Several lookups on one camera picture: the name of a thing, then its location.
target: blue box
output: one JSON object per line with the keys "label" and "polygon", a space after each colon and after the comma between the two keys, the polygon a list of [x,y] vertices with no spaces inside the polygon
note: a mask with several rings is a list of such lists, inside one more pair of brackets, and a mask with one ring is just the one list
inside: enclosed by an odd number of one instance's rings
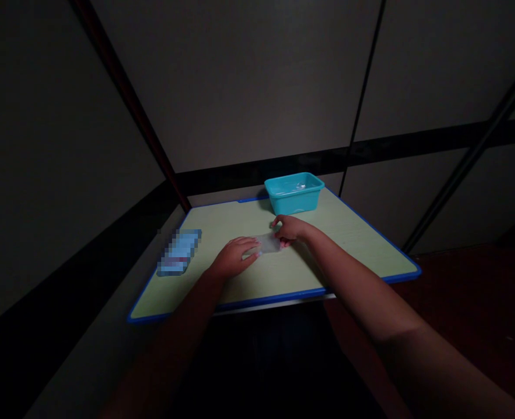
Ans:
{"label": "blue box", "polygon": [[265,181],[273,211],[277,215],[313,211],[325,183],[308,172],[273,177]]}

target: black stripe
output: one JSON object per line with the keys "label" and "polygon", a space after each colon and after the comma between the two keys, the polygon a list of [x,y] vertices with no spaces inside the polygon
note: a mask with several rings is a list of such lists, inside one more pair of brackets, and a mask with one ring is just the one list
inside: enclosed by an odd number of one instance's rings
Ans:
{"label": "black stripe", "polygon": [[291,173],[315,175],[342,172],[346,167],[347,147],[277,157],[236,165],[221,166],[176,175],[185,195],[199,195],[263,184],[266,179]]}
{"label": "black stripe", "polygon": [[[297,172],[315,175],[343,172],[349,166],[375,163],[458,148],[476,143],[487,129],[486,122],[421,131],[353,143],[348,147],[265,159],[178,173],[177,180],[187,196],[262,185],[271,177]],[[507,122],[491,146],[515,143],[515,120]]]}
{"label": "black stripe", "polygon": [[[360,99],[358,99],[356,115],[354,116],[354,124],[352,126],[352,134],[350,135],[350,144],[349,144],[349,148],[347,150],[347,152],[349,154],[352,151],[352,145],[354,144],[354,138],[356,136],[356,128],[358,128],[358,121],[360,120],[360,111],[362,110],[362,102],[364,101],[364,95],[366,93],[366,86],[368,86],[368,78],[370,77],[370,69],[372,67],[372,61],[374,60],[375,46],[378,43],[379,28],[381,28],[381,21],[383,19],[384,11],[385,11],[385,0],[381,0],[381,4],[379,5],[378,20],[375,24],[374,37],[372,39],[372,46],[370,47],[370,55],[368,56],[368,63],[366,64],[366,72],[364,74],[364,81],[362,82],[362,89],[360,90]],[[343,185],[344,185],[344,180],[346,179],[347,167],[344,168],[343,179],[340,181],[339,196],[343,193]]]}
{"label": "black stripe", "polygon": [[163,182],[0,316],[0,417],[26,413],[178,205]]}

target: hand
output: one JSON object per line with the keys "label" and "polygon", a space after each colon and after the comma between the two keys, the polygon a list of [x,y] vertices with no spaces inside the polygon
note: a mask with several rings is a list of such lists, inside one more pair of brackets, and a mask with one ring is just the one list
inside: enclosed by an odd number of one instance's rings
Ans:
{"label": "hand", "polygon": [[207,272],[221,279],[230,279],[240,275],[260,256],[259,253],[254,253],[242,260],[242,255],[259,245],[257,239],[253,237],[238,237],[229,241],[207,269]]}
{"label": "hand", "polygon": [[281,248],[290,246],[295,240],[304,239],[306,233],[312,228],[307,222],[290,215],[278,215],[271,227],[276,226],[279,221],[282,223],[282,227],[275,233],[275,237],[280,239]]}

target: right hand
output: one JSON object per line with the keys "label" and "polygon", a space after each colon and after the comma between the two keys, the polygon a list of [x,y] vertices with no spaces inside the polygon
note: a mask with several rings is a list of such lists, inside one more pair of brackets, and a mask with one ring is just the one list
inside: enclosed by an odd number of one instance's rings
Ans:
{"label": "right hand", "polygon": [[279,221],[282,227],[275,233],[275,237],[280,239],[281,248],[290,246],[295,240],[304,239],[306,233],[312,228],[307,222],[290,215],[278,215],[271,227],[276,226]]}

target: blue table edge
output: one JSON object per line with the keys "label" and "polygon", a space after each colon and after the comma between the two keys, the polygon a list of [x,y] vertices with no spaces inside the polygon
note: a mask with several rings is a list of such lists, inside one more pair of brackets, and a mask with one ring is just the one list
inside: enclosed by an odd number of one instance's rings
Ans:
{"label": "blue table edge", "polygon": [[[348,205],[346,202],[344,202],[342,199],[340,199],[340,197],[337,196],[337,194],[335,194],[331,189],[329,189],[326,186],[325,186],[325,188],[329,192],[331,192],[335,197],[337,197],[337,199],[339,201],[341,201],[344,205],[346,205],[353,213],[358,215],[360,217],[360,219],[362,219],[377,234],[379,234],[381,237],[383,237],[383,239],[385,241],[387,241],[391,246],[393,246],[395,249],[397,249],[401,255],[405,256],[416,267],[416,271],[415,272],[408,272],[406,274],[398,274],[398,275],[386,276],[386,277],[382,278],[383,281],[385,281],[388,284],[404,282],[404,281],[408,281],[408,280],[417,279],[422,274],[422,269],[420,268],[420,266],[418,266],[418,264],[415,261],[413,261],[407,254],[405,254],[401,249],[399,249],[390,240],[388,240],[387,237],[385,237],[382,233],[380,233],[374,226],[372,226],[358,212],[353,210],[350,207],[350,205]],[[260,196],[260,197],[248,198],[248,199],[244,199],[244,200],[225,201],[225,202],[216,203],[216,204],[200,205],[199,207],[193,207],[192,209],[190,209],[187,212],[186,216],[183,218],[183,221],[182,221],[182,224],[180,225],[180,228],[182,228],[183,223],[187,219],[187,216],[189,215],[191,210],[193,210],[195,208],[210,207],[212,205],[220,205],[220,204],[226,204],[226,203],[230,203],[230,202],[246,203],[246,202],[258,201],[258,200],[262,200],[262,199],[266,199],[266,198],[269,198],[269,197],[268,196]],[[141,293],[139,294],[137,300],[135,301],[135,304],[133,304],[132,309],[129,311],[129,315],[127,316],[127,323],[131,323],[131,324],[151,323],[151,322],[155,322],[155,321],[160,320],[160,319],[164,319],[164,318],[170,316],[173,313],[173,312],[170,312],[170,313],[163,313],[163,314],[155,314],[155,315],[150,315],[150,316],[145,316],[145,317],[137,317],[137,318],[132,318],[131,317],[133,311],[135,310],[135,307],[137,307],[137,304],[139,303],[139,300],[141,299],[141,297],[145,293],[145,290],[147,289],[147,286],[151,282],[151,279],[154,276],[156,271],[157,271],[157,269],[155,268],[154,271],[152,272],[151,276],[149,277],[147,283],[143,287],[143,291],[141,291]],[[293,292],[293,293],[279,294],[279,295],[270,296],[270,297],[260,297],[260,298],[256,298],[256,299],[249,299],[249,300],[243,300],[243,301],[236,301],[236,302],[232,302],[232,303],[219,304],[216,307],[215,312],[229,311],[229,310],[238,310],[240,308],[249,308],[249,307],[255,307],[255,306],[263,306],[265,304],[282,303],[284,301],[291,301],[291,300],[308,299],[308,298],[312,298],[312,297],[320,297],[320,296],[327,295],[327,294],[331,294],[331,291],[328,288],[323,288],[323,287],[322,288],[315,288],[315,289],[306,290],[306,291],[298,291],[298,292]]]}

